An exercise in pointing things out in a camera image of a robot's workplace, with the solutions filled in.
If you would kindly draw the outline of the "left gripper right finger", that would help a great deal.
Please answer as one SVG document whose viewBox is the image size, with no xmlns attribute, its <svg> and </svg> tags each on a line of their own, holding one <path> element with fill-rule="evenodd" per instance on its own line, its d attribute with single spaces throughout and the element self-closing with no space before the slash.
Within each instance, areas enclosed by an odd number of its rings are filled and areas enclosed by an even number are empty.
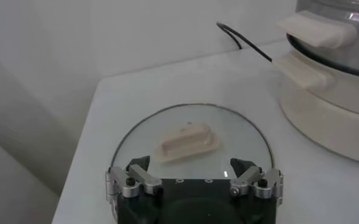
<svg viewBox="0 0 359 224">
<path fill-rule="evenodd" d="M 252 161 L 232 158 L 230 165 L 236 178 L 230 180 L 230 194 L 233 197 L 248 195 L 250 192 L 260 199 L 275 198 L 276 205 L 283 203 L 283 173 L 271 168 L 264 172 Z"/>
</svg>

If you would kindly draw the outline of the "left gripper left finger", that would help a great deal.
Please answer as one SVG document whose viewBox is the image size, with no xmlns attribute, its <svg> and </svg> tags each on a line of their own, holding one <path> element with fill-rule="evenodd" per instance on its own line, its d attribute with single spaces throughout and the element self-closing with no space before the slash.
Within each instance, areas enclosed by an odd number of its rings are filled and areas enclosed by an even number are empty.
<svg viewBox="0 0 359 224">
<path fill-rule="evenodd" d="M 109 203 L 115 202 L 115 197 L 135 198 L 143 191 L 149 195 L 156 195 L 162 188 L 163 181 L 150 175 L 147 170 L 150 156 L 135 158 L 125 169 L 111 166 L 105 173 L 106 199 Z"/>
</svg>

